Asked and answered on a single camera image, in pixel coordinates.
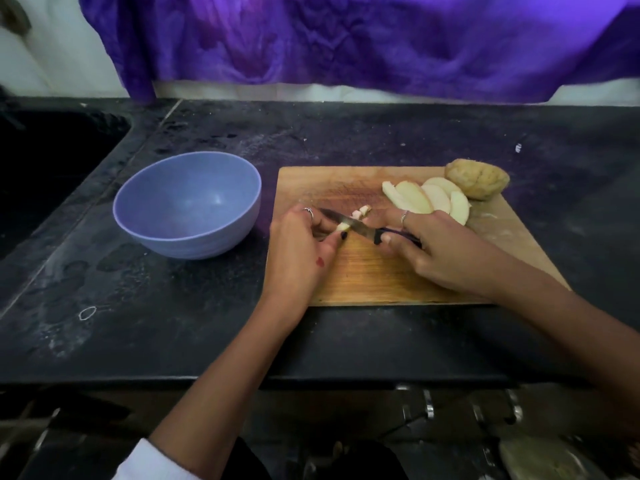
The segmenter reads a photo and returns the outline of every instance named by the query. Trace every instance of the potato slice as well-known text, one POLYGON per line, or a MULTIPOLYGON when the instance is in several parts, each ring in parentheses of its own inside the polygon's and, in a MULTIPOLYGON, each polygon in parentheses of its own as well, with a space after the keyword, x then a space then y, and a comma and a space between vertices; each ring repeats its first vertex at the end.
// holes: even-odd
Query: potato slice
POLYGON ((457 190, 451 193, 451 217, 462 225, 469 218, 469 201, 464 193, 457 190))
POLYGON ((430 214, 433 212, 433 206, 422 191, 420 185, 415 182, 405 180, 396 185, 396 190, 402 195, 414 208, 416 214, 430 214))
POLYGON ((425 195, 427 195, 434 210, 441 210, 448 214, 451 213, 451 201, 442 187, 424 184, 421 188, 425 195))
POLYGON ((477 200, 488 200, 509 184, 509 174, 502 168, 460 158, 447 164, 444 176, 459 186, 467 197, 477 200))
MULTIPOLYGON (((362 218, 367 216, 367 214, 369 213, 370 210, 371 210, 371 206, 370 205, 363 205, 360 209, 354 210, 351 213, 351 217, 353 217, 354 219, 357 219, 357 220, 361 220, 362 218)), ((344 232, 344 231, 348 231, 349 229, 351 229, 351 226, 348 225, 345 222, 342 222, 342 223, 338 224, 338 227, 336 227, 335 229, 338 232, 344 232)))
POLYGON ((422 184, 422 188, 424 188, 425 185, 437 185, 437 186, 439 186, 442 190, 444 190, 444 192, 447 193, 447 197, 451 197, 451 193, 456 191, 456 190, 458 192, 462 192, 462 190, 460 189, 459 186, 457 186, 452 181, 447 180, 444 177, 431 177, 425 183, 422 184))
POLYGON ((414 214, 418 214, 418 210, 407 201, 400 192, 393 186, 391 182, 382 182, 382 192, 387 196, 393 205, 398 209, 408 210, 414 214))

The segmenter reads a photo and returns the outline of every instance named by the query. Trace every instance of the white sleeve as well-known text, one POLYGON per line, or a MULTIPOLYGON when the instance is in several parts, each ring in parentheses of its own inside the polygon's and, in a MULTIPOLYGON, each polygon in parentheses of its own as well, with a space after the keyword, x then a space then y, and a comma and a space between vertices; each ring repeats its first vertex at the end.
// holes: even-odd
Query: white sleeve
POLYGON ((142 439, 118 467, 113 480, 200 480, 142 439))

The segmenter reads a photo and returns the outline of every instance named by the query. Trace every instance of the person's right arm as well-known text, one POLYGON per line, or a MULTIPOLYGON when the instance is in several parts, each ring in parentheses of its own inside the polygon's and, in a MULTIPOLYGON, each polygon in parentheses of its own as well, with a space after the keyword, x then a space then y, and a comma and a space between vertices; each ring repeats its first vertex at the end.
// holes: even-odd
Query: person's right arm
MULTIPOLYGON (((402 213, 388 209, 373 213, 365 222, 399 228, 402 213)), ((404 227, 420 238, 425 250, 398 234, 386 233, 382 252, 403 256, 430 281, 483 296, 520 315, 583 364, 596 384, 640 415, 640 333, 444 212, 409 213, 404 227)))

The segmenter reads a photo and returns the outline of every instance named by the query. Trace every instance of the black knife handle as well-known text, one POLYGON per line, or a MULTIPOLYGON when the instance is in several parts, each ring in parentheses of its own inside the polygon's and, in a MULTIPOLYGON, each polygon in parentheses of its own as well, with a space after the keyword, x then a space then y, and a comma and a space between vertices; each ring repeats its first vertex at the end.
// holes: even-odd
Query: black knife handle
POLYGON ((382 242, 382 240, 380 240, 380 236, 382 236, 382 234, 384 234, 386 232, 393 232, 394 234, 399 234, 402 237, 405 237, 405 238, 409 239, 409 241, 411 241, 416 246, 418 246, 420 249, 422 249, 422 243, 420 242, 420 239, 418 239, 413 234, 409 234, 408 232, 402 232, 401 230, 389 229, 388 227, 380 227, 380 229, 376 229, 376 234, 373 237, 373 243, 376 246, 379 245, 380 242, 382 242))

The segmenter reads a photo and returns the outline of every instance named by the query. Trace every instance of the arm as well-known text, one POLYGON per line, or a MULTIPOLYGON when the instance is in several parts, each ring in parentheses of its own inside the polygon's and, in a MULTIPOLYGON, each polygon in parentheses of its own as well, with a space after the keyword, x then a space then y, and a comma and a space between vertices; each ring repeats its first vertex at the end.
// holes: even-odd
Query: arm
POLYGON ((238 336, 199 377, 149 440, 200 478, 219 479, 253 393, 305 313, 346 233, 296 206, 271 225, 262 297, 238 336), (312 229, 333 232, 317 242, 312 229))
MULTIPOLYGON (((401 227, 402 213, 388 209, 366 218, 365 223, 401 227)), ((640 413, 638 332, 443 212, 408 214, 404 225, 425 243, 426 250, 387 233, 382 236, 382 252, 403 256, 416 273, 441 286, 484 296, 517 313, 583 364, 594 382, 640 413)))

